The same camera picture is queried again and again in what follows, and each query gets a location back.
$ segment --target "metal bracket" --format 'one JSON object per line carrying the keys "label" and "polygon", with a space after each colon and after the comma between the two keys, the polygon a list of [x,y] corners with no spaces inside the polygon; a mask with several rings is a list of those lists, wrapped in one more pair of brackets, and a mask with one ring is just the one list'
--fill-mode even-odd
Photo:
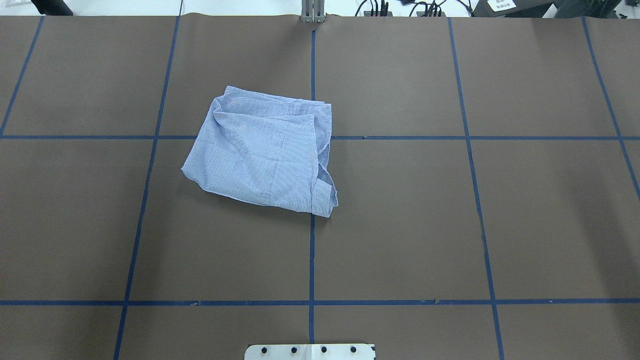
{"label": "metal bracket", "polygon": [[375,360],[373,344],[251,345],[244,360]]}
{"label": "metal bracket", "polygon": [[302,22],[324,22],[324,0],[302,0]]}

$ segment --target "cloth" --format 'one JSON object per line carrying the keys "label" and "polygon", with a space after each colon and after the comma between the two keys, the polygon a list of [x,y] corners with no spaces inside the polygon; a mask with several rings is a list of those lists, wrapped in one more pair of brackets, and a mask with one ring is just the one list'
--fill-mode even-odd
{"label": "cloth", "polygon": [[211,103],[182,172],[212,193],[329,217],[331,104],[228,86]]}

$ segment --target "grid line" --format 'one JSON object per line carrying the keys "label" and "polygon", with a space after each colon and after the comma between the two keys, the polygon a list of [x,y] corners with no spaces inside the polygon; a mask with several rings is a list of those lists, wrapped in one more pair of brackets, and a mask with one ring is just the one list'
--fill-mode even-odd
{"label": "grid line", "polygon": [[[316,30],[311,31],[311,100],[316,99]],[[309,343],[316,342],[316,216],[309,220]]]}
{"label": "grid line", "polygon": [[31,59],[31,54],[33,54],[33,49],[35,48],[36,42],[38,41],[38,36],[40,35],[40,29],[42,29],[43,23],[44,23],[44,16],[40,16],[40,21],[38,21],[38,27],[36,28],[36,32],[33,34],[33,39],[31,40],[31,46],[29,46],[29,51],[27,51],[27,56],[24,58],[22,69],[20,70],[20,74],[18,75],[18,81],[16,81],[15,83],[15,87],[13,88],[13,93],[11,94],[11,99],[9,100],[9,105],[7,106],[6,112],[4,113],[2,125],[0,125],[0,136],[4,134],[4,129],[6,128],[6,124],[9,121],[9,115],[11,115],[13,102],[15,102],[15,97],[18,96],[18,90],[20,89],[22,78],[24,78],[24,73],[27,71],[27,65],[29,65],[29,59]]}
{"label": "grid line", "polygon": [[604,80],[602,79],[602,75],[600,73],[600,67],[598,66],[598,61],[596,60],[596,54],[593,52],[593,44],[591,43],[591,36],[589,35],[589,27],[587,26],[587,18],[585,16],[582,16],[582,27],[584,28],[584,36],[586,37],[587,45],[589,47],[589,54],[591,55],[591,61],[593,61],[593,68],[596,71],[596,76],[598,77],[600,88],[602,89],[602,95],[604,95],[604,99],[607,102],[607,108],[609,109],[609,114],[611,115],[611,121],[613,122],[613,127],[615,127],[616,134],[618,135],[618,141],[620,143],[620,149],[622,150],[622,155],[625,157],[625,162],[627,163],[627,168],[629,169],[629,175],[631,176],[631,181],[633,182],[634,188],[636,189],[636,196],[638,200],[640,200],[640,187],[638,187],[636,173],[634,172],[634,167],[631,165],[631,160],[629,159],[627,147],[625,146],[625,140],[622,137],[620,126],[618,125],[618,121],[616,120],[616,113],[613,111],[613,105],[611,104],[609,93],[607,92],[607,87],[604,86]]}
{"label": "grid line", "polygon": [[[197,135],[1,135],[7,140],[195,140]],[[640,141],[640,136],[622,136],[625,141]],[[466,141],[463,135],[392,135],[392,136],[355,136],[334,135],[331,140],[459,140]],[[508,141],[619,141],[618,136],[492,136],[470,135],[471,141],[508,140]]]}
{"label": "grid line", "polygon": [[484,267],[486,269],[486,279],[489,287],[489,296],[491,297],[491,309],[493,313],[493,326],[495,328],[495,339],[498,347],[498,356],[500,360],[504,360],[504,349],[502,346],[502,333],[500,332],[500,319],[498,317],[498,307],[495,303],[495,290],[493,289],[493,275],[491,273],[491,261],[489,258],[489,246],[486,242],[486,232],[484,231],[484,217],[482,214],[482,205],[480,203],[480,192],[476,177],[476,165],[474,163],[473,151],[471,148],[471,137],[469,135],[469,126],[467,122],[467,110],[465,108],[465,98],[462,92],[462,82],[460,79],[460,68],[458,67],[458,55],[456,53],[456,41],[453,33],[453,23],[451,18],[447,18],[449,23],[449,38],[451,39],[451,52],[453,55],[453,66],[456,72],[456,82],[458,83],[458,97],[460,99],[460,112],[462,114],[462,124],[465,129],[465,139],[467,142],[467,154],[469,158],[469,168],[471,170],[471,181],[474,187],[474,197],[476,198],[476,210],[480,221],[480,233],[484,247]]}
{"label": "grid line", "polygon": [[138,247],[140,246],[140,236],[142,233],[142,220],[145,216],[145,210],[147,207],[147,199],[149,195],[149,182],[151,180],[151,171],[154,167],[154,160],[156,159],[156,149],[158,144],[158,138],[160,134],[160,127],[162,126],[162,115],[164,111],[164,100],[166,99],[166,91],[169,86],[169,76],[171,75],[171,65],[173,61],[173,52],[175,50],[175,42],[178,37],[178,27],[180,26],[180,15],[175,17],[175,25],[173,27],[173,38],[171,42],[171,49],[169,50],[169,60],[166,66],[166,74],[164,76],[164,85],[162,91],[162,98],[160,100],[160,107],[158,110],[158,119],[156,122],[156,133],[154,135],[154,143],[151,146],[151,155],[149,157],[149,166],[147,169],[147,178],[145,179],[145,190],[142,195],[142,204],[140,206],[140,215],[138,216],[138,226],[136,228],[136,239],[133,244],[133,251],[131,254],[131,264],[129,265],[129,275],[127,276],[127,286],[125,289],[124,302],[122,304],[122,313],[120,314],[120,325],[118,326],[118,336],[116,338],[116,346],[113,351],[113,360],[118,360],[120,357],[120,345],[122,344],[122,336],[124,334],[124,325],[127,321],[127,310],[129,307],[129,297],[131,296],[131,286],[133,284],[133,273],[136,269],[136,259],[138,257]]}
{"label": "grid line", "polygon": [[[640,298],[315,300],[315,306],[640,304]],[[123,300],[0,300],[0,306],[123,306]],[[308,300],[130,300],[128,306],[308,306]]]}

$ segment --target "metal stand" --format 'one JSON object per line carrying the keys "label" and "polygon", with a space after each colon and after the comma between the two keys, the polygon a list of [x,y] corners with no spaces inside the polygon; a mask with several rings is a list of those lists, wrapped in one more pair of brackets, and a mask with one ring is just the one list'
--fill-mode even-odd
{"label": "metal stand", "polygon": [[324,22],[324,0],[302,0],[302,22]]}

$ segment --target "black device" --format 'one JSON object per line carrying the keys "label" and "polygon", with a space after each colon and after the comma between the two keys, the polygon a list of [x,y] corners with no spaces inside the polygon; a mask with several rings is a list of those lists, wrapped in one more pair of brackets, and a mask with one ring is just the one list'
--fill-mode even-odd
{"label": "black device", "polygon": [[72,16],[74,13],[64,0],[31,0],[42,15]]}

